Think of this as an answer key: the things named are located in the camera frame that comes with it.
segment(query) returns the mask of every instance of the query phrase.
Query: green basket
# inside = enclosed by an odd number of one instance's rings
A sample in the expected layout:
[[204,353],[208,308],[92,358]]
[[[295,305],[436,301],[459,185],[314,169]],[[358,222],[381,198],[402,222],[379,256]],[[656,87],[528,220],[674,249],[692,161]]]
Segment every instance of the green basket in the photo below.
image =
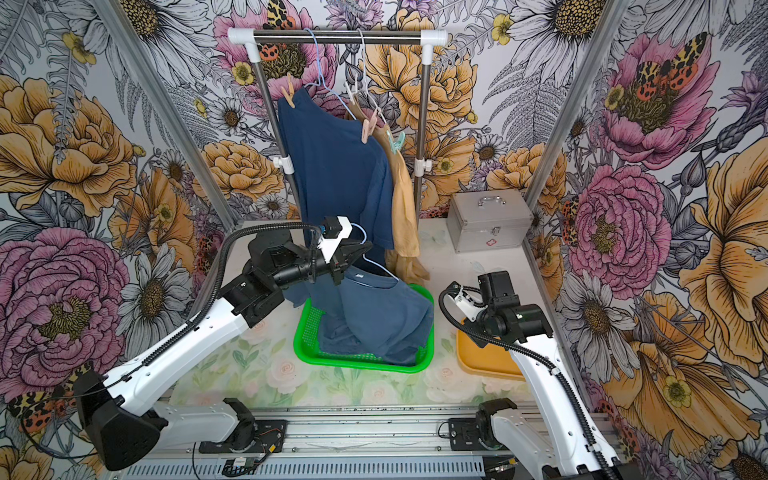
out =
[[[411,285],[415,291],[421,293],[424,297],[435,304],[432,294],[419,285]],[[317,340],[317,331],[320,328],[320,319],[325,312],[312,307],[312,300],[307,299],[304,303],[304,310],[301,312],[299,327],[296,329],[296,335],[293,337],[293,351],[296,352],[302,361],[312,365],[340,366],[348,369],[368,369],[384,370],[387,372],[417,373],[429,366],[432,357],[435,355],[435,326],[429,332],[426,346],[423,346],[416,353],[416,364],[414,366],[390,365],[385,360],[371,353],[360,355],[334,355],[320,351],[320,345]]]

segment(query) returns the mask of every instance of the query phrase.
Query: case handle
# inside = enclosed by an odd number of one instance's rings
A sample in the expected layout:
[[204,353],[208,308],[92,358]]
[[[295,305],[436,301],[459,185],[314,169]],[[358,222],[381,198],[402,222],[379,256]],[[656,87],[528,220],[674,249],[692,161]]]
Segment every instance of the case handle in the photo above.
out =
[[495,197],[483,197],[480,200],[478,200],[478,207],[482,207],[485,204],[486,200],[491,200],[494,202],[500,202],[502,205],[506,204],[507,201],[501,198],[500,196],[496,195]]

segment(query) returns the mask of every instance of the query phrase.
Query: teal clothespin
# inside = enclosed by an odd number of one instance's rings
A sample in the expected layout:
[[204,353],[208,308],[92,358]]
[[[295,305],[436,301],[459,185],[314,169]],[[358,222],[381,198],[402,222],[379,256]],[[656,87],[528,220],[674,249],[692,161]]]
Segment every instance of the teal clothespin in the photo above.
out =
[[386,129],[386,137],[389,139],[389,148],[392,149],[392,153],[396,154],[402,150],[402,146],[406,143],[406,134],[400,132],[400,136],[397,137],[397,141],[392,137],[392,131]]

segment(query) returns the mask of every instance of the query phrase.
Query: navy shirt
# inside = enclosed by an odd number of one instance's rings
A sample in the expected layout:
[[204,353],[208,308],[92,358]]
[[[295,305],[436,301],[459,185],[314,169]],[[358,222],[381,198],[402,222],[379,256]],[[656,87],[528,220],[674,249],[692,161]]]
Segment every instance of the navy shirt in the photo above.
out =
[[290,287],[284,295],[294,306],[311,296],[312,306],[326,313],[317,334],[325,353],[372,353],[395,365],[414,365],[434,321],[432,302],[405,282],[354,266],[339,286],[323,275],[314,284]]
[[[301,88],[277,102],[280,136],[296,169],[302,220],[315,225],[344,216],[366,229],[374,244],[369,253],[383,263],[392,240],[392,174],[381,145],[361,141],[362,124],[324,111]],[[353,231],[353,238],[362,237]]]

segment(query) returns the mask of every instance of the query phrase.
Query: orange tray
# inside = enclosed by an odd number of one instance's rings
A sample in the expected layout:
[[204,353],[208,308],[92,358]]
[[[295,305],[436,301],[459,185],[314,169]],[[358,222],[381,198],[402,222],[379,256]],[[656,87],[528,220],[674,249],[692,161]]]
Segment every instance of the orange tray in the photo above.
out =
[[473,375],[525,380],[509,352],[496,345],[478,347],[466,333],[456,334],[456,355],[462,369]]

